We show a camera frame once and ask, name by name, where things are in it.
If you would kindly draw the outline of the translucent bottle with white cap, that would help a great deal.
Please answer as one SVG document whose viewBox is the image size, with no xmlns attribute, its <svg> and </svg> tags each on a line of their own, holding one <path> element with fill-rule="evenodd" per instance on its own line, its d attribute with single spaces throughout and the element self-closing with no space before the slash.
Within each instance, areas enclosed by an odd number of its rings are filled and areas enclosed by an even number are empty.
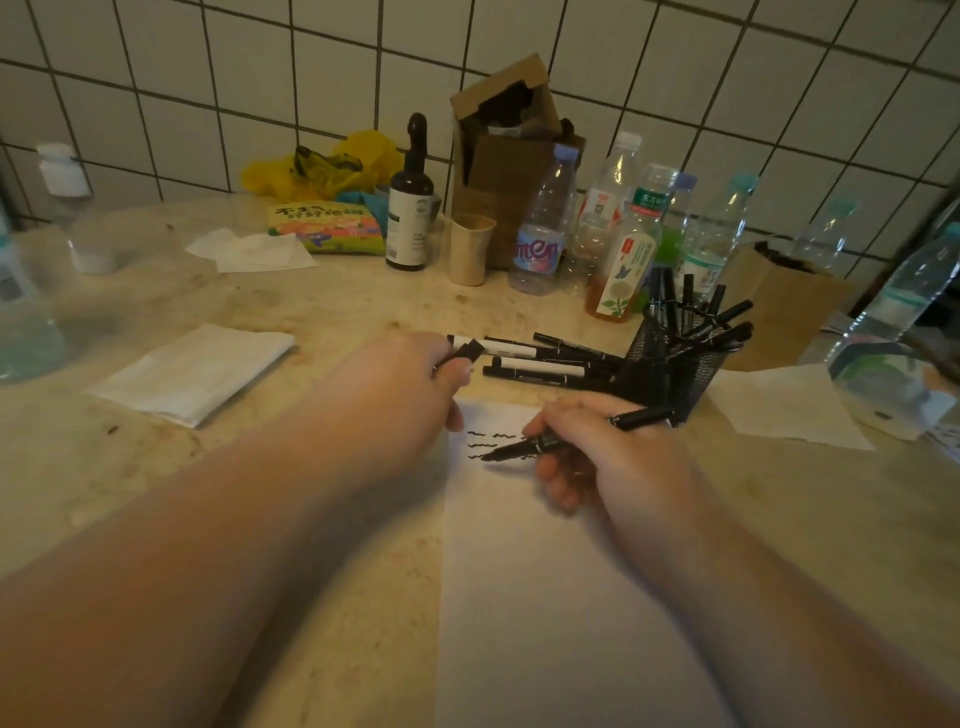
<svg viewBox="0 0 960 728">
<path fill-rule="evenodd" d="M 75 151 L 59 142 L 41 143 L 35 150 L 53 222 L 65 237 L 74 269 L 86 276 L 115 273 L 118 253 L 104 232 L 87 173 Z"/>
</svg>

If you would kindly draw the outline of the large clear water bottle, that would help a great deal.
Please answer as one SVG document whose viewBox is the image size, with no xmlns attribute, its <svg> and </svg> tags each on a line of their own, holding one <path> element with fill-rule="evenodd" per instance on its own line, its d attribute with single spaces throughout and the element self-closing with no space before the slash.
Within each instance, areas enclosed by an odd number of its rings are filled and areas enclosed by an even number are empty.
<svg viewBox="0 0 960 728">
<path fill-rule="evenodd" d="M 824 360 L 831 379 L 839 382 L 855 355 L 896 345 L 959 275 L 960 222 L 952 222 L 911 253 L 852 319 Z"/>
</svg>

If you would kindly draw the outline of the person's right hand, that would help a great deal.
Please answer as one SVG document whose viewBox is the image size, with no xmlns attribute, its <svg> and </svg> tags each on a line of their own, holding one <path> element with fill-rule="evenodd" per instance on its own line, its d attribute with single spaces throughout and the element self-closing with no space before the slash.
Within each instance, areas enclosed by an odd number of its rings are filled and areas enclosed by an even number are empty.
<svg viewBox="0 0 960 728">
<path fill-rule="evenodd" d="M 573 515 L 597 509 L 618 549 L 637 570 L 650 569 L 691 524 L 706 493 L 682 440 L 663 423 L 630 432 L 606 422 L 639 407 L 609 394 L 579 392 L 541 411 L 592 411 L 588 444 L 536 458 L 534 473 L 551 505 Z"/>
</svg>

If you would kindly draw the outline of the open brown cardboard box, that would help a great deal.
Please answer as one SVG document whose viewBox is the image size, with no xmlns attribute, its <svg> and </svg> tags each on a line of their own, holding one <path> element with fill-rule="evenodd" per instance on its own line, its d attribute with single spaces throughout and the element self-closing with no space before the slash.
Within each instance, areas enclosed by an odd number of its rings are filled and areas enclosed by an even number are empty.
<svg viewBox="0 0 960 728">
<path fill-rule="evenodd" d="M 538 53 L 469 82 L 450 98 L 454 117 L 452 213 L 496 222 L 486 267 L 508 270 L 517 235 L 557 143 L 582 157 L 587 141 L 559 116 Z"/>
</svg>

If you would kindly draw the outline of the flat white napkin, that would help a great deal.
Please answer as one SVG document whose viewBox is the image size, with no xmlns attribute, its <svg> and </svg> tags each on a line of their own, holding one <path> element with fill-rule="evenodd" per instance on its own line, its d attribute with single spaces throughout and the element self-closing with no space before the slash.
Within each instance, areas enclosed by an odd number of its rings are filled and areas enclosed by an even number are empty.
<svg viewBox="0 0 960 728">
<path fill-rule="evenodd" d="M 719 370 L 705 393 L 739 434 L 872 452 L 822 363 Z"/>
</svg>

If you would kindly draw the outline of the colourful snack packet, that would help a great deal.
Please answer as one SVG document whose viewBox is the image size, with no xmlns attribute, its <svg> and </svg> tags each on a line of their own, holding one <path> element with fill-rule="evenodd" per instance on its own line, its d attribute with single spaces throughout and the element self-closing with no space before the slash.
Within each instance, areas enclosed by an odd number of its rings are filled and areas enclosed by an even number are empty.
<svg viewBox="0 0 960 728">
<path fill-rule="evenodd" d="M 310 254 L 386 255 L 375 215 L 363 204 L 334 200 L 281 202 L 267 211 L 268 234 L 295 236 Z"/>
</svg>

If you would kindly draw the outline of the person's left forearm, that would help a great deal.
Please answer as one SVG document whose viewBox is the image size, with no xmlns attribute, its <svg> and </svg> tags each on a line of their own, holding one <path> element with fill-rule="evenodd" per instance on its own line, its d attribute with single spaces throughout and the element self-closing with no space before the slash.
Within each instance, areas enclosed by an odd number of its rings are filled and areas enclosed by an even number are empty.
<svg viewBox="0 0 960 728">
<path fill-rule="evenodd" d="M 321 516 L 426 429 L 287 416 L 0 580 L 0 728 L 208 726 Z"/>
</svg>

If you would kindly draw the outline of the black mesh pen holder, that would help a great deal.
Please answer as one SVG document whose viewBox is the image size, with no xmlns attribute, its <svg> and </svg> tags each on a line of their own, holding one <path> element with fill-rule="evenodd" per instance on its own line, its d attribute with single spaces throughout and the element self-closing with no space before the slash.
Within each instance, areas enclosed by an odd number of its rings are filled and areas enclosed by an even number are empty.
<svg viewBox="0 0 960 728">
<path fill-rule="evenodd" d="M 715 346 L 673 334 L 651 305 L 611 381 L 611 393 L 642 407 L 670 407 L 674 428 L 684 425 L 726 359 L 743 344 Z"/>
</svg>

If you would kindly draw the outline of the clear bottle with white cap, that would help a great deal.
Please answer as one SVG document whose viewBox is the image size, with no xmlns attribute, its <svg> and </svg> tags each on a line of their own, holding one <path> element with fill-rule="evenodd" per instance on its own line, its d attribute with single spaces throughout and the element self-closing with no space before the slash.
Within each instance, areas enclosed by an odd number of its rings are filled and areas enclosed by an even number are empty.
<svg viewBox="0 0 960 728">
<path fill-rule="evenodd" d="M 638 175 L 642 143 L 639 133 L 619 131 L 584 195 L 560 277 L 563 289 L 571 295 L 586 292 L 606 254 L 610 228 L 619 219 L 623 201 Z"/>
</svg>

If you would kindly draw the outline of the black pen cap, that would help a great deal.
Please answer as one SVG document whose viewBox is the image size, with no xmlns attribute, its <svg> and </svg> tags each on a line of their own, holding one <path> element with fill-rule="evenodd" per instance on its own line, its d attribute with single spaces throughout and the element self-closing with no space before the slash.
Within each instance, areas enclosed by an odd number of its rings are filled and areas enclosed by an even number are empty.
<svg viewBox="0 0 960 728">
<path fill-rule="evenodd" d="M 480 358 L 485 353 L 485 345 L 477 339 L 469 339 L 465 343 L 456 346 L 456 348 L 444 358 L 441 358 L 436 365 L 434 365 L 433 373 L 436 374 L 444 365 L 450 361 L 462 358 L 466 359 L 471 363 L 474 363 L 478 358 Z"/>
</svg>

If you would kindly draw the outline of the dark brown dropper bottle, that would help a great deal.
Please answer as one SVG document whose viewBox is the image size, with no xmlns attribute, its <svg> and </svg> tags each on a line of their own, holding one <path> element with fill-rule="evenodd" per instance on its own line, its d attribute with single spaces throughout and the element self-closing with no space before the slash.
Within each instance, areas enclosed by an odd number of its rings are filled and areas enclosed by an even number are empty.
<svg viewBox="0 0 960 728">
<path fill-rule="evenodd" d="M 390 180 L 386 263 L 405 272 L 422 271 L 427 261 L 435 192 L 425 168 L 427 131 L 426 116 L 413 113 L 407 126 L 410 148 L 402 168 Z"/>
</svg>

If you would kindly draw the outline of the clear bottle with teal cap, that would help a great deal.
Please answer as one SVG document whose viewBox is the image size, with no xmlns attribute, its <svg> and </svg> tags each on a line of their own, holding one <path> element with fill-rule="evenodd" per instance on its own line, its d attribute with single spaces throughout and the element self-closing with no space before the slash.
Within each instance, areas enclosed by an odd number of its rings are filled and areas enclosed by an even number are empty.
<svg viewBox="0 0 960 728">
<path fill-rule="evenodd" d="M 686 276 L 692 276 L 694 303 L 706 301 L 713 293 L 745 228 L 747 206 L 759 180 L 758 175 L 749 173 L 732 176 L 705 205 L 684 237 L 675 280 L 683 287 Z"/>
<path fill-rule="evenodd" d="M 804 270 L 828 273 L 843 252 L 846 229 L 859 200 L 838 196 L 827 200 L 813 220 L 796 237 L 787 256 Z"/>
</svg>

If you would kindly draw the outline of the tea bottle with green cap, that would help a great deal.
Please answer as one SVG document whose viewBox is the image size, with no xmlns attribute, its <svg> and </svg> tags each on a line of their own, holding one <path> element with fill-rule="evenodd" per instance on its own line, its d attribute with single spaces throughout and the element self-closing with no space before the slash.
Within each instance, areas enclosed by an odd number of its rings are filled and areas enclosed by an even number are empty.
<svg viewBox="0 0 960 728">
<path fill-rule="evenodd" d="M 650 164 L 624 201 L 612 227 L 606 257 L 591 277 L 584 312 L 622 323 L 663 241 L 663 217 L 676 186 L 677 169 Z"/>
</svg>

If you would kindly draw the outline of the black marker pen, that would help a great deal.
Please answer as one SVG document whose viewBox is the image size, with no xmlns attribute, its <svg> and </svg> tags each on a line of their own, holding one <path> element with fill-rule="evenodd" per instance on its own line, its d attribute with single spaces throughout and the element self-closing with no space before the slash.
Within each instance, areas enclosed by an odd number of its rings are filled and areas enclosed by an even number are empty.
<svg viewBox="0 0 960 728">
<path fill-rule="evenodd" d="M 606 422 L 618 431 L 630 432 L 672 424 L 673 410 L 668 406 L 643 408 L 606 418 Z M 571 447 L 572 444 L 551 430 L 515 443 L 507 443 L 477 457 L 486 463 L 508 462 L 516 459 L 539 457 Z"/>
</svg>

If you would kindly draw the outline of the pile of lying black markers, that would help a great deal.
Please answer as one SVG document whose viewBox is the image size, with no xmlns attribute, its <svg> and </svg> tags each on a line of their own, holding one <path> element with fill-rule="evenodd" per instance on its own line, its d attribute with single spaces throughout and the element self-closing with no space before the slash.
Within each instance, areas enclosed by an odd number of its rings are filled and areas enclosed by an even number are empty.
<svg viewBox="0 0 960 728">
<path fill-rule="evenodd" d="M 539 346 L 498 338 L 447 334 L 455 348 L 476 344 L 485 378 L 571 391 L 611 393 L 625 364 L 621 357 L 577 346 Z"/>
</svg>

